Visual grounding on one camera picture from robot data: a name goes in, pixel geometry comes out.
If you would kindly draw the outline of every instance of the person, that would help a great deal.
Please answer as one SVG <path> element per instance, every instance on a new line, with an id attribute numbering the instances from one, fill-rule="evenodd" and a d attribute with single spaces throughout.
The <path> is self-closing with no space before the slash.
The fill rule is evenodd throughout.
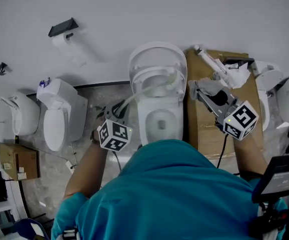
<path id="1" fill-rule="evenodd" d="M 233 143 L 240 177 L 170 139 L 141 147 L 101 189 L 107 150 L 92 143 L 67 184 L 51 238 L 76 228 L 83 240 L 251 239 L 259 209 L 252 191 L 267 162 L 251 134 Z"/>

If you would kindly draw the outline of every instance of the black cable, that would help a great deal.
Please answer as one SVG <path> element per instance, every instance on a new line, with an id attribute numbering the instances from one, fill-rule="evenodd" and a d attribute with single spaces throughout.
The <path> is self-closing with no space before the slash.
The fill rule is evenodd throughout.
<path id="1" fill-rule="evenodd" d="M 227 134 L 225 135 L 225 137 L 224 137 L 224 142 L 223 142 L 222 152 L 221 152 L 221 155 L 220 155 L 220 158 L 219 158 L 218 165 L 216 166 L 217 168 L 219 168 L 219 165 L 220 165 L 220 162 L 221 162 L 221 158 L 223 157 L 224 152 L 225 152 L 226 143 L 227 143 L 227 137 L 228 137 L 228 133 L 227 133 Z"/>
<path id="2" fill-rule="evenodd" d="M 121 172 L 121 165 L 120 165 L 120 162 L 119 162 L 119 159 L 118 159 L 117 153 L 114 152 L 114 151 L 112 151 L 112 153 L 115 155 L 116 161 L 118 162 L 119 170 L 120 170 L 120 172 Z"/>

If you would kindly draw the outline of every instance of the hand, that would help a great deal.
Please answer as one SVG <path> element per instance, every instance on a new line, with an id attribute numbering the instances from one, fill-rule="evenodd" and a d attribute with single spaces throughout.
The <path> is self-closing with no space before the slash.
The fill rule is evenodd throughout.
<path id="1" fill-rule="evenodd" d="M 105 122 L 105 117 L 102 115 L 100 117 L 98 117 L 95 121 L 94 121 L 94 124 L 93 124 L 93 138 L 96 140 L 96 141 L 99 141 L 99 134 L 98 134 L 98 131 L 97 131 L 97 128 L 99 126 L 102 126 Z"/>

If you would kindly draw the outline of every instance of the teal shirt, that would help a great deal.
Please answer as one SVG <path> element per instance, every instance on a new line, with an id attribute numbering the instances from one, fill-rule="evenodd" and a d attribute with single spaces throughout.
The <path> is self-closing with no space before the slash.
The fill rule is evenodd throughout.
<path id="1" fill-rule="evenodd" d="M 83 240 L 247 240 L 259 207 L 252 191 L 191 145 L 162 140 L 139 149 L 90 199 L 76 193 L 63 201 L 52 239 L 77 227 Z"/>

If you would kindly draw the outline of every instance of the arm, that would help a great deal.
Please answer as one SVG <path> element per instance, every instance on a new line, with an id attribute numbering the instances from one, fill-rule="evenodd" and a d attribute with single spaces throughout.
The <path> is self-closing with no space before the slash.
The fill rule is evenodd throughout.
<path id="1" fill-rule="evenodd" d="M 241 177 L 249 181 L 256 176 L 244 175 L 244 172 L 252 172 L 263 175 L 267 169 L 267 162 L 258 148 L 251 134 L 247 135 L 243 140 L 233 140 L 236 161 L 238 164 Z"/>
<path id="2" fill-rule="evenodd" d="M 95 124 L 101 125 L 102 118 L 96 120 Z M 99 135 L 94 134 L 94 138 L 99 141 Z M 64 198 L 67 199 L 75 193 L 82 193 L 90 198 L 101 186 L 103 179 L 108 150 L 92 143 L 78 166 L 75 168 L 64 192 Z"/>

